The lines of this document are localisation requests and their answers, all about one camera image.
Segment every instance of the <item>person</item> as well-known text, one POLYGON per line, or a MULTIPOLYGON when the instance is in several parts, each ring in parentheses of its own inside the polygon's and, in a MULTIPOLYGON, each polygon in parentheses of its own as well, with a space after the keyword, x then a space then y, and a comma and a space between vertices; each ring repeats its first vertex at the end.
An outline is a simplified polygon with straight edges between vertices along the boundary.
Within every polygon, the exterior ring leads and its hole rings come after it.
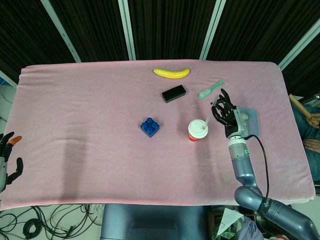
POLYGON ((312 118, 308 119, 295 105, 291 104, 291 106, 309 162, 312 179, 318 182, 320 181, 320 108, 304 105, 312 115, 312 118))

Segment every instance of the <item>toothbrush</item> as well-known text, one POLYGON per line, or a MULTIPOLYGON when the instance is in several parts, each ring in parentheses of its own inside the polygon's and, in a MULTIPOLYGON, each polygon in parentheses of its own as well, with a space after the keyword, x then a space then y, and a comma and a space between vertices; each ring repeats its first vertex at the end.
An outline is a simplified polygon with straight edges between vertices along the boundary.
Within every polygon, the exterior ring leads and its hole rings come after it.
MULTIPOLYGON (((219 96, 216 95, 216 96, 214 97, 213 102, 211 103, 211 106, 216 105, 216 102, 217 102, 218 99, 219 99, 219 96)), ((205 119, 205 123, 204 123, 204 126, 202 127, 202 129, 206 129, 206 128, 207 128, 208 123, 209 123, 209 119, 210 119, 211 116, 212 116, 212 113, 211 113, 211 108, 210 108, 210 111, 209 111, 209 113, 208 113, 208 115, 207 115, 207 117, 206 117, 206 119, 205 119)))
POLYGON ((225 81, 220 79, 217 81, 213 86, 208 87, 206 89, 203 89, 201 92, 198 93, 198 98, 199 99, 205 99, 208 97, 216 88, 221 87, 225 84, 225 81))

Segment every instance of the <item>blue lego brick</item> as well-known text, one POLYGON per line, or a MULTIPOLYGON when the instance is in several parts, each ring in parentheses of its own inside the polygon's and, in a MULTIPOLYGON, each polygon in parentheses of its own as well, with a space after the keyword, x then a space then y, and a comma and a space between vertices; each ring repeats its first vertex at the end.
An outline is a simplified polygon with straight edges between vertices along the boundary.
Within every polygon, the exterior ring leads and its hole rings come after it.
POLYGON ((146 121, 141 124, 140 128, 151 138, 159 130, 160 126, 151 117, 148 117, 146 121))

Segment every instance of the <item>black curtain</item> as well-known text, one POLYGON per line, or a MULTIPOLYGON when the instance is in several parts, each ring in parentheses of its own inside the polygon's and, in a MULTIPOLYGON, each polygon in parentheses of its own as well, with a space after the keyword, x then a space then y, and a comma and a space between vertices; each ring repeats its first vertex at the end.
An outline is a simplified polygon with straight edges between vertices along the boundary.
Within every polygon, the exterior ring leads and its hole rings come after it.
POLYGON ((320 91, 320 35, 282 71, 289 93, 306 97, 320 91))
POLYGON ((137 60, 199 59, 215 0, 129 0, 137 60))
POLYGON ((129 60, 118 0, 50 0, 82 62, 129 60))
POLYGON ((0 70, 18 83, 21 69, 74 58, 40 1, 0 1, 0 70))
POLYGON ((207 59, 279 64, 319 18, 318 0, 227 0, 207 59))

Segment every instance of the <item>red and white cup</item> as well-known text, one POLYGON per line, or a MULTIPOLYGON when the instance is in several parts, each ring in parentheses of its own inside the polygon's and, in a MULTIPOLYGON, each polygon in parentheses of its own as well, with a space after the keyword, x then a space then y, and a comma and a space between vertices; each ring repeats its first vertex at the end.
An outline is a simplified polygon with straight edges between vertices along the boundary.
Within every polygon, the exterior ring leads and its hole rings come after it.
POLYGON ((208 134, 208 125, 201 119, 195 119, 189 123, 188 139, 191 142, 196 142, 203 139, 208 134))

